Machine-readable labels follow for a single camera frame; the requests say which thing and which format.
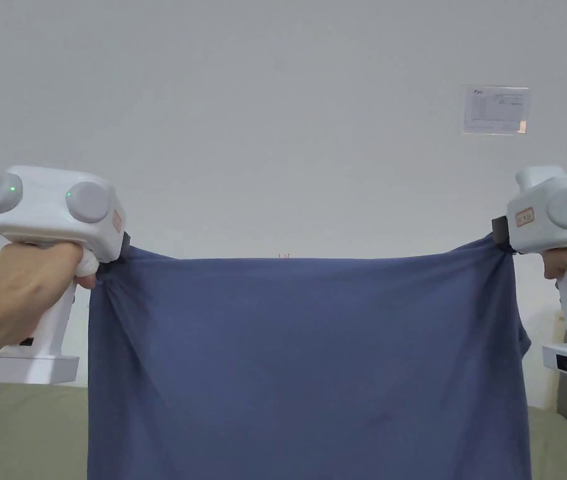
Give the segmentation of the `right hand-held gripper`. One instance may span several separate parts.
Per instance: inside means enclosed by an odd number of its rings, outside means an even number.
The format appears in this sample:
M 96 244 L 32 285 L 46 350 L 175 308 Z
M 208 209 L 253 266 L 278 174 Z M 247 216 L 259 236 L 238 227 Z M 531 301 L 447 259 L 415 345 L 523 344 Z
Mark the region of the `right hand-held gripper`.
M 559 166 L 517 172 L 519 193 L 506 214 L 492 221 L 494 244 L 508 254 L 542 254 L 567 248 L 567 173 Z M 567 333 L 567 273 L 557 279 Z M 567 341 L 543 347 L 546 368 L 567 374 Z

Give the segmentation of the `person's left hand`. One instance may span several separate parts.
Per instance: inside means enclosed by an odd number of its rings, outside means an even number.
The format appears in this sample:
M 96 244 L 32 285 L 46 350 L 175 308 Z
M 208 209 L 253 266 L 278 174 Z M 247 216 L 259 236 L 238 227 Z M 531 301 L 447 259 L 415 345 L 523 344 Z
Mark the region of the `person's left hand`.
M 8 244 L 0 250 L 0 346 L 19 344 L 43 314 L 76 283 L 96 285 L 96 275 L 77 276 L 84 250 L 71 243 L 49 249 Z

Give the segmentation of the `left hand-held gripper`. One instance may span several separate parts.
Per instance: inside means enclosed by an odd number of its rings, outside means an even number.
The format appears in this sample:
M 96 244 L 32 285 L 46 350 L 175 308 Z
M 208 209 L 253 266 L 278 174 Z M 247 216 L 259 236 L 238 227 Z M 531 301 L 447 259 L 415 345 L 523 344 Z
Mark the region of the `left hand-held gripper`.
M 83 249 L 78 277 L 117 261 L 129 246 L 126 213 L 114 186 L 86 172 L 14 166 L 0 176 L 0 236 L 50 248 L 72 242 Z M 71 284 L 19 344 L 0 350 L 0 383 L 63 384 L 76 379 L 79 358 L 61 349 L 74 304 Z

